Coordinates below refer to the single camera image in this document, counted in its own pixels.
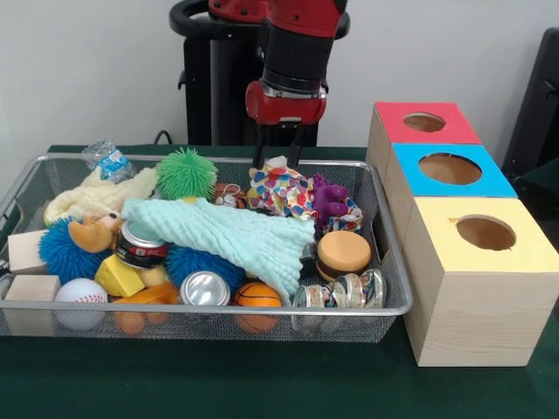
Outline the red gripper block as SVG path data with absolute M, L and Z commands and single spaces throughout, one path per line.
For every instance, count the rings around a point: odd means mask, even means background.
M 264 165 L 268 127 L 293 123 L 300 126 L 318 123 L 325 112 L 327 93 L 323 87 L 317 93 L 299 94 L 274 89 L 258 80 L 248 84 L 245 91 L 245 107 L 248 116 L 256 121 L 256 143 L 253 167 Z M 294 139 L 287 158 L 288 166 L 297 166 L 300 159 L 305 128 L 296 127 Z

